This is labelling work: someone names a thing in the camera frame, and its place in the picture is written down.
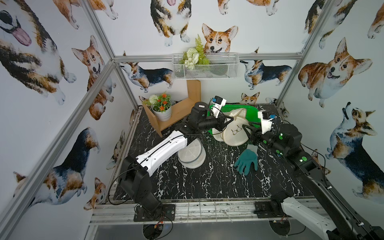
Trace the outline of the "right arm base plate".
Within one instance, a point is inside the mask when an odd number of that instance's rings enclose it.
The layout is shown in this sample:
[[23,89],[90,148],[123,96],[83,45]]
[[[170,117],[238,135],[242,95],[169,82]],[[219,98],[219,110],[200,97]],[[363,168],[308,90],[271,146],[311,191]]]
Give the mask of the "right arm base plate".
[[257,215],[259,219],[289,217],[289,215],[283,211],[282,203],[282,201],[276,200],[254,202],[254,214]]

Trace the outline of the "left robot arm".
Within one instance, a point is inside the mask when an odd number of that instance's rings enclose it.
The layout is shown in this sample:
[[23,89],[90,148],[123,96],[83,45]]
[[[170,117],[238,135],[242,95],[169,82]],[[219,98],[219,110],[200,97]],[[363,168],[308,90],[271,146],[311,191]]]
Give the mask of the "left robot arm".
[[197,102],[190,114],[161,143],[137,157],[123,160],[123,172],[116,178],[128,196],[155,219],[164,212],[162,203],[152,193],[152,174],[172,155],[188,144],[188,136],[198,136],[200,131],[216,129],[222,132],[234,118],[225,115],[221,108],[227,100],[215,96],[213,106]]

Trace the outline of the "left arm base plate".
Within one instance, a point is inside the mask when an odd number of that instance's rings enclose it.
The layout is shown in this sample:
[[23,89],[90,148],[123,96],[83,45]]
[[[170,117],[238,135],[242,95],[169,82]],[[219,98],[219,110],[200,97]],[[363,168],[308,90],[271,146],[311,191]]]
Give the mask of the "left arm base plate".
[[174,221],[176,205],[160,205],[156,210],[150,212],[141,205],[135,207],[134,222]]

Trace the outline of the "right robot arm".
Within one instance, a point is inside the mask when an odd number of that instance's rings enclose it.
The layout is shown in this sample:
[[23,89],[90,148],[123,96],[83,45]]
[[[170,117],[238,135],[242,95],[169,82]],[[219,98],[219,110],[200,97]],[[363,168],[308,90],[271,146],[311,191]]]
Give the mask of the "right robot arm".
[[328,214],[322,217],[293,197],[279,195],[280,211],[305,225],[323,240],[382,240],[384,230],[361,217],[327,180],[312,155],[301,149],[302,134],[292,124],[283,124],[274,133],[262,132],[260,123],[244,125],[249,140],[266,148],[313,194]]

